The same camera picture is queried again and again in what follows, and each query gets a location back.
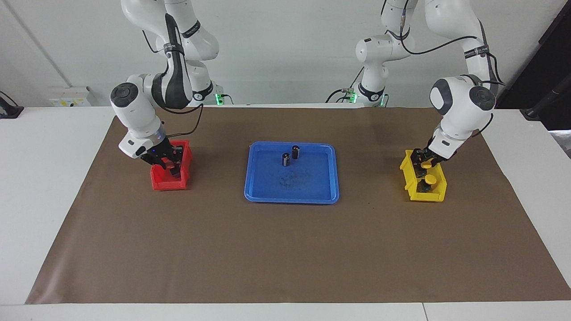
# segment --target robotic arm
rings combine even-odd
[[[121,7],[131,23],[157,35],[156,43],[163,48],[167,68],[156,75],[132,75],[111,92],[111,105],[128,128],[119,148],[132,158],[169,168],[176,175],[182,151],[169,142],[155,108],[181,110],[192,105],[193,96],[200,94],[195,104],[213,96],[216,84],[198,60],[216,58],[218,42],[201,28],[190,1],[122,0]],[[196,59],[188,64],[190,74],[188,58]],[[193,80],[208,92],[193,92]]]
[[[412,51],[414,40],[408,23],[417,2],[385,1],[381,21],[387,32],[362,40],[357,45],[357,57],[365,64],[363,80],[354,89],[357,102],[378,106],[388,76],[384,63],[421,54]],[[428,146],[413,153],[413,164],[420,171],[423,163],[429,162],[434,166],[450,159],[475,130],[482,130],[491,122],[499,84],[492,69],[484,28],[469,0],[425,0],[425,12],[431,31],[460,41],[468,74],[439,79],[432,87],[431,103],[443,119]]]

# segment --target black stand base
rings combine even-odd
[[[20,114],[22,113],[22,110],[24,110],[24,107],[20,107],[20,106],[14,107],[14,110],[13,110],[14,113],[13,114],[11,114],[11,115],[0,114],[0,119],[16,119],[16,118],[18,118],[18,116],[20,116]]]
[[[521,114],[524,116],[525,119],[527,119],[530,122],[541,122],[541,118],[539,118],[539,116],[535,116],[535,117],[530,117],[528,115],[528,111],[529,109],[520,109]]]

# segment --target green light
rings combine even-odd
[[[224,105],[224,97],[222,97],[222,95],[216,94],[216,103],[218,106]]]

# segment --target yellow plastic container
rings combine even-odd
[[[400,169],[404,173],[404,179],[407,181],[407,185],[404,187],[408,191],[408,195],[411,200],[421,201],[421,202],[443,202],[446,196],[446,188],[448,183],[446,182],[446,177],[444,177],[444,172],[442,171],[442,166],[437,164],[435,167],[429,168],[427,170],[429,175],[434,175],[437,179],[437,183],[432,186],[432,191],[428,193],[421,193],[417,191],[418,184],[421,181],[420,178],[416,178],[415,168],[412,166],[411,155],[412,150],[407,150],[407,156],[404,158]]]

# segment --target red plastic container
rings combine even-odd
[[[153,165],[151,167],[151,182],[152,188],[155,191],[177,191],[185,190],[190,174],[190,162],[192,161],[192,151],[188,141],[171,141],[173,146],[182,146],[182,163],[180,164],[180,177],[171,175],[171,171],[167,168],[164,170],[160,165]]]

